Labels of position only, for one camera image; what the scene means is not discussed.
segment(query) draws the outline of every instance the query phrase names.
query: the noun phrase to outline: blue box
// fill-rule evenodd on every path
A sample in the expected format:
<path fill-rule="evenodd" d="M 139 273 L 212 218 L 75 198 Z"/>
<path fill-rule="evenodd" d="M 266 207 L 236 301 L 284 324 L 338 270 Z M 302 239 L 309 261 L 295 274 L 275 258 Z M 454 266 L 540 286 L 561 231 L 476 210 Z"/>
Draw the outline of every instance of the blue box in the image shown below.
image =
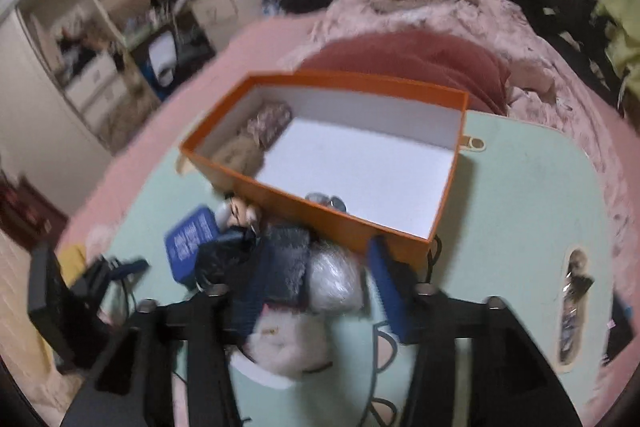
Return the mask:
<path fill-rule="evenodd" d="M 198 248 L 219 234 L 213 212 L 199 206 L 164 236 L 164 246 L 174 279 L 190 289 L 196 285 L 194 267 Z"/>

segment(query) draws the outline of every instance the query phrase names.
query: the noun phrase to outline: table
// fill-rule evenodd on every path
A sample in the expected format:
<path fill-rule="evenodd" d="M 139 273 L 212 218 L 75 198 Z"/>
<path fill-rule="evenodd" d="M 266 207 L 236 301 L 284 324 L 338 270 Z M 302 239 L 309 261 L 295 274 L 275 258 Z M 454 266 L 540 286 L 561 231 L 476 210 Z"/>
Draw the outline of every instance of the table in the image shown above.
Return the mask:
<path fill-rule="evenodd" d="M 587 296 L 580 352 L 559 371 L 580 411 L 591 397 L 607 339 L 612 301 L 610 239 L 603 197 L 587 156 L 562 134 L 533 124 L 468 112 L 465 134 L 484 142 L 461 152 L 438 236 L 442 256 L 434 282 L 455 298 L 502 296 L 549 360 L 556 359 L 561 287 L 568 254 L 580 247 L 595 282 Z M 175 172 L 178 151 L 150 175 L 108 255 L 140 255 L 152 268 L 135 288 L 138 299 L 183 300 L 171 277 L 163 236 L 200 204 L 222 198 L 199 172 Z M 240 352 L 231 377 L 243 418 L 261 426 L 377 426 L 400 413 L 415 348 L 400 346 L 388 330 L 377 290 L 368 280 L 370 311 L 329 322 L 330 369 L 293 382 L 261 370 Z M 107 302 L 114 303 L 111 295 Z M 455 425 L 466 425 L 469 343 L 458 343 Z M 184 353 L 177 372 L 186 376 Z"/>

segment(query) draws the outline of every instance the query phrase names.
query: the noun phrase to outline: white plush toy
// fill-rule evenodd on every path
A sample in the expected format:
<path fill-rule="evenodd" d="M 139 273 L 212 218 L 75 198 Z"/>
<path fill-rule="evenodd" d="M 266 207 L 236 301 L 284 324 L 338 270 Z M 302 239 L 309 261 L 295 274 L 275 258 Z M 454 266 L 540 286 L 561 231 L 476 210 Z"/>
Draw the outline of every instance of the white plush toy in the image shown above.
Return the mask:
<path fill-rule="evenodd" d="M 283 377 L 300 378 L 329 362 L 324 322 L 315 315 L 267 309 L 248 344 L 255 363 Z"/>

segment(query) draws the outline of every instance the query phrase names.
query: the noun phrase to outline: orange box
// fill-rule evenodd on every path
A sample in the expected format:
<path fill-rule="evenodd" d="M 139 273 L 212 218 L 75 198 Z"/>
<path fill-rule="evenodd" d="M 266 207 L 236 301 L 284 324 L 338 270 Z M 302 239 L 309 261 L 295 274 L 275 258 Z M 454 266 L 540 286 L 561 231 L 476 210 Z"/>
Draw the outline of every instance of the orange box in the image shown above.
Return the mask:
<path fill-rule="evenodd" d="M 264 102 L 293 120 L 249 178 L 210 160 Z M 467 93 L 359 73 L 255 74 L 228 93 L 180 151 L 212 184 L 315 229 L 355 253 L 386 236 L 396 259 L 424 268 L 458 158 Z M 304 199 L 338 196 L 341 213 Z"/>

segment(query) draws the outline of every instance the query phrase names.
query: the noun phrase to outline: silver round object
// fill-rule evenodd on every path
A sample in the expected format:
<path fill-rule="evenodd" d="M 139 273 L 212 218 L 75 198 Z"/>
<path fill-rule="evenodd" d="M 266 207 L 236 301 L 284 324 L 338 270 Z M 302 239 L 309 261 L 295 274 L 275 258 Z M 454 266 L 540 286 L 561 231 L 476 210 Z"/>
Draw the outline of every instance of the silver round object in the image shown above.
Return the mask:
<path fill-rule="evenodd" d="M 503 310 L 507 307 L 504 301 L 499 297 L 489 297 L 486 305 L 489 306 L 490 310 Z"/>
<path fill-rule="evenodd" d="M 420 282 L 415 285 L 415 292 L 418 295 L 436 295 L 436 293 L 438 293 L 438 289 L 431 283 Z"/>
<path fill-rule="evenodd" d="M 158 308 L 158 301 L 154 301 L 153 299 L 143 299 L 138 303 L 137 310 L 140 313 L 151 313 Z"/>
<path fill-rule="evenodd" d="M 324 205 L 329 204 L 329 196 L 327 196 L 326 194 L 322 194 L 322 192 L 309 192 L 305 196 L 305 200 L 311 201 L 312 203 L 317 203 L 317 204 L 324 204 Z"/>
<path fill-rule="evenodd" d="M 347 205 L 344 204 L 344 201 L 342 201 L 338 196 L 331 196 L 329 206 L 335 208 L 335 210 L 340 210 L 340 212 L 347 211 Z"/>
<path fill-rule="evenodd" d="M 207 288 L 206 293 L 209 297 L 219 297 L 228 291 L 229 286 L 226 284 L 213 284 Z"/>

